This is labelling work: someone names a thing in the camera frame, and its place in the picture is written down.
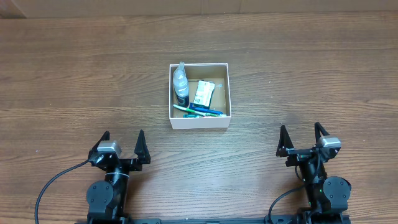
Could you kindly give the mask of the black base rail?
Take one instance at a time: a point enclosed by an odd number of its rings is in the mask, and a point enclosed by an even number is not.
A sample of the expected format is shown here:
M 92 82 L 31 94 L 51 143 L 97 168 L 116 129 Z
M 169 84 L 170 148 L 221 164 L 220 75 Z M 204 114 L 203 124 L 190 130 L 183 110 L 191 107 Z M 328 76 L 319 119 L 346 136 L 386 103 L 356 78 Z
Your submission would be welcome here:
M 296 224 L 295 215 L 273 215 L 274 224 Z M 262 218 L 221 218 L 161 220 L 159 218 L 132 219 L 128 224 L 270 224 L 267 216 Z

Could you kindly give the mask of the white cardboard box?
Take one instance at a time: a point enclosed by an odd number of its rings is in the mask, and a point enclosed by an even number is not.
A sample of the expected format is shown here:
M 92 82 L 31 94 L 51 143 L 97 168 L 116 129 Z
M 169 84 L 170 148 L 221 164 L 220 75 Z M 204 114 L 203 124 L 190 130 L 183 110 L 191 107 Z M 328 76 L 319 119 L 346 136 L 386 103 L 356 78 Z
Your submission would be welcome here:
M 215 90 L 210 108 L 221 111 L 221 117 L 185 118 L 185 111 L 174 107 L 177 104 L 173 86 L 173 74 L 178 65 L 169 65 L 169 120 L 173 129 L 228 128 L 231 112 L 231 93 L 229 87 L 229 68 L 227 63 L 186 63 L 185 71 L 189 84 L 189 100 L 193 100 L 200 80 L 213 82 Z

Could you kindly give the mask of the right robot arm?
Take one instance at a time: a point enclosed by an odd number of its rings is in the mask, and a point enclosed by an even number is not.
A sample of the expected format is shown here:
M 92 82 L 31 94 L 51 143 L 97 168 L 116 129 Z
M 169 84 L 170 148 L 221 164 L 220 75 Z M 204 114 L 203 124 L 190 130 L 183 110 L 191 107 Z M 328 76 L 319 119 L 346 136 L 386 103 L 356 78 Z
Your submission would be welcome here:
M 343 212 L 348 209 L 352 186 L 344 178 L 329 176 L 324 164 L 336 157 L 341 149 L 338 137 L 329 134 L 319 123 L 314 124 L 315 144 L 308 149 L 296 149 L 285 126 L 280 127 L 276 156 L 285 157 L 287 167 L 294 167 L 296 176 L 303 182 L 287 191 L 271 204 L 266 221 L 269 223 L 350 223 Z M 285 196 L 304 189 L 308 207 L 299 208 L 295 215 L 272 217 L 275 204 Z

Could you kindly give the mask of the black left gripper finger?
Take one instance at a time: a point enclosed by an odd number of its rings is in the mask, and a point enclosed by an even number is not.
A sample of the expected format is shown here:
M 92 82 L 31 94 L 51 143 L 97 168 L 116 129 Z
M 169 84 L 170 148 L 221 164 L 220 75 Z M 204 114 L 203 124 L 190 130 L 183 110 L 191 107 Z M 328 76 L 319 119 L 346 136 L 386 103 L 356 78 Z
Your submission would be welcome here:
M 105 131 L 104 134 L 99 139 L 99 141 L 97 142 L 97 144 L 99 144 L 101 141 L 109 141 L 109 139 L 110 139 L 110 132 Z
M 137 155 L 137 160 L 141 164 L 150 164 L 151 157 L 147 148 L 145 134 L 143 130 L 140 130 L 139 132 L 134 153 Z

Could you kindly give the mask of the blue disposable razor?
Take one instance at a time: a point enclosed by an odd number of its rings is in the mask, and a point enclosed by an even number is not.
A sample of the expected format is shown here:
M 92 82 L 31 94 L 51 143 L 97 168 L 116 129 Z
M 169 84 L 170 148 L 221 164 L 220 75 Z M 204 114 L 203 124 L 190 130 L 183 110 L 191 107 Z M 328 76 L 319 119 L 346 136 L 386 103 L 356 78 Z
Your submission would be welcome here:
M 191 110 L 199 111 L 199 112 L 202 112 L 202 113 L 212 113 L 212 114 L 218 114 L 218 115 L 223 114 L 222 111 L 217 111 L 217 110 L 211 110 L 211 109 L 207 109 L 207 108 L 197 107 L 197 106 L 194 106 L 193 103 L 190 103 L 189 108 Z

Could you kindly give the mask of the green soap packet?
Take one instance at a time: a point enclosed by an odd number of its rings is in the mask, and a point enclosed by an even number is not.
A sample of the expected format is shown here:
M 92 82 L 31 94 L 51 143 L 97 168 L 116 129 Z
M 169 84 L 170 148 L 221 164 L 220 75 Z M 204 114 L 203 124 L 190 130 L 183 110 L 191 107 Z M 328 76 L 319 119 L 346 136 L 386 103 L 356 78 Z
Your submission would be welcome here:
M 209 109 L 214 90 L 215 84 L 213 82 L 199 80 L 197 91 L 193 100 L 193 105 L 196 107 Z

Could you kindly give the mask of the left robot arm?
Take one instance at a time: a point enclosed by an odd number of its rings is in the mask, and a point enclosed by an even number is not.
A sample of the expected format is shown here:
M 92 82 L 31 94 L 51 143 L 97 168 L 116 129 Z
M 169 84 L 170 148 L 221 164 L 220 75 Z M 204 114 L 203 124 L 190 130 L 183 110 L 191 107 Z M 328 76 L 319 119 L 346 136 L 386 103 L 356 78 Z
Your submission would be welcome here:
M 88 154 L 88 162 L 105 171 L 104 180 L 91 184 L 86 192 L 89 205 L 87 223 L 132 223 L 124 211 L 130 172 L 141 171 L 150 164 L 144 131 L 139 132 L 134 153 L 136 158 L 121 158 L 122 149 L 117 141 L 110 140 L 106 131 Z

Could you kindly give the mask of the red green toothpaste tube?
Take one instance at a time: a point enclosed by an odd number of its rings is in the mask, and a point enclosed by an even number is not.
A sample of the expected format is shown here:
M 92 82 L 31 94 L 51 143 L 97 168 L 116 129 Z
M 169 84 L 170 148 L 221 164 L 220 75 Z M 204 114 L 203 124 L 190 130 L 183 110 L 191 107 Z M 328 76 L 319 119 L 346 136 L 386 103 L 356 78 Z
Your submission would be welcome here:
M 227 117 L 226 114 L 219 114 L 217 116 L 211 116 L 211 115 L 199 115 L 199 114 L 184 114 L 183 118 L 219 118 L 219 117 Z

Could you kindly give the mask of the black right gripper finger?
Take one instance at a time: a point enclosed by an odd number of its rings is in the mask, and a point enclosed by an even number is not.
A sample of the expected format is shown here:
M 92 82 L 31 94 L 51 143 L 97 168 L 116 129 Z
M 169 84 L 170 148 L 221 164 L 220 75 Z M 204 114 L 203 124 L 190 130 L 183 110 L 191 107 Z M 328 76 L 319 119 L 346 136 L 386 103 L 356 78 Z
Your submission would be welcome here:
M 287 157 L 290 156 L 294 150 L 291 138 L 284 125 L 280 127 L 279 143 L 277 146 L 276 156 Z
M 329 136 L 330 134 L 319 122 L 316 122 L 314 124 L 314 128 L 315 128 L 316 143 L 324 143 L 325 140 L 327 139 L 327 136 Z

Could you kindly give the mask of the green white toothbrush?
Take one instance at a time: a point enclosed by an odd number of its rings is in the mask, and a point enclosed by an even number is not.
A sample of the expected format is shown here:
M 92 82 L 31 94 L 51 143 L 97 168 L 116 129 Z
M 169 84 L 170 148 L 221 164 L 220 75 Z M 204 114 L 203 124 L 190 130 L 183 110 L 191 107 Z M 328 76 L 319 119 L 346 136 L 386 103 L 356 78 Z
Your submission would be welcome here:
M 214 114 L 214 113 L 206 113 L 206 112 L 201 112 L 201 111 L 196 111 L 196 110 L 192 110 L 190 108 L 185 108 L 179 105 L 173 105 L 174 108 L 181 110 L 181 111 L 186 111 L 189 113 L 195 113 L 195 114 L 199 114 L 201 116 L 212 116 L 212 117 L 220 117 L 221 115 L 219 114 Z

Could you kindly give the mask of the clear foam pump bottle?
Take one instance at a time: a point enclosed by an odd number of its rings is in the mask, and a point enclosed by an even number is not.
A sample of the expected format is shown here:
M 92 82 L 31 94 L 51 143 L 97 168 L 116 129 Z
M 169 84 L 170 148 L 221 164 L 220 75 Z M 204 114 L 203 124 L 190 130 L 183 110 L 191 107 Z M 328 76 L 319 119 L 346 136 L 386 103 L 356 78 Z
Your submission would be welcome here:
M 189 106 L 189 83 L 185 72 L 185 63 L 180 62 L 173 75 L 174 92 L 179 106 Z

